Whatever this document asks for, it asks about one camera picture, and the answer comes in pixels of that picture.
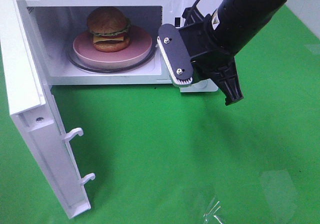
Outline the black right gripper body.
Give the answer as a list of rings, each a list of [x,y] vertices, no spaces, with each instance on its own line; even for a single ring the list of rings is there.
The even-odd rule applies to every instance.
[[[237,69],[234,54],[230,53],[212,37],[212,16],[179,29],[194,68],[197,81],[235,81]]]

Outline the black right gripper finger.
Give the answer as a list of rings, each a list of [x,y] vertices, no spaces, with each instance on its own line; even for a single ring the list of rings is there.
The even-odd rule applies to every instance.
[[[225,105],[242,100],[243,94],[239,84],[235,58],[230,58],[225,65],[209,71],[209,77],[225,95]]]
[[[211,15],[207,14],[203,16],[197,7],[194,9],[192,7],[185,8],[182,17],[184,18],[184,26],[195,26],[195,25],[209,25],[211,22]]]

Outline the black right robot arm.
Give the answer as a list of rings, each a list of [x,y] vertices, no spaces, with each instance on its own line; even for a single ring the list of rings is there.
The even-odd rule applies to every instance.
[[[235,55],[271,20],[287,0],[223,0],[203,16],[195,0],[183,13],[179,33],[202,79],[211,79],[230,105],[243,98]]]

